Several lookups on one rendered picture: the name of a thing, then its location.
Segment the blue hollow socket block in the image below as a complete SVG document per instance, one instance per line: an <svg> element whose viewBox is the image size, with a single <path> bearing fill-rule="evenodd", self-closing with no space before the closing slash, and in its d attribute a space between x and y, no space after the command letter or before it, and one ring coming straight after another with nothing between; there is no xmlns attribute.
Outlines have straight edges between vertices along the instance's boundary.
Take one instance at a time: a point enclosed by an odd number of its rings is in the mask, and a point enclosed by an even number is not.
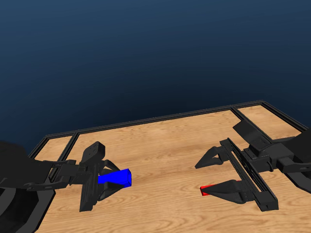
<svg viewBox="0 0 311 233"><path fill-rule="evenodd" d="M104 168L98 176L98 184L104 184L105 182L122 184L124 188L127 188L132 185L132 173L128 168L115 171Z"/></svg>

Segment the thin red peg bar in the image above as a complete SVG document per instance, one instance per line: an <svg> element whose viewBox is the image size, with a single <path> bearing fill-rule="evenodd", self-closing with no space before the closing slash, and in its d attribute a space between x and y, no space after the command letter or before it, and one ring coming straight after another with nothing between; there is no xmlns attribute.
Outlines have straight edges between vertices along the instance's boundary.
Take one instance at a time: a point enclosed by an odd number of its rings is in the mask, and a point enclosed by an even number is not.
<svg viewBox="0 0 311 233"><path fill-rule="evenodd" d="M201 186L200 191L203 196L211 195L212 193L217 194L230 194L238 192L240 187L240 182L237 180L229 180L222 183L210 184L206 186Z"/></svg>

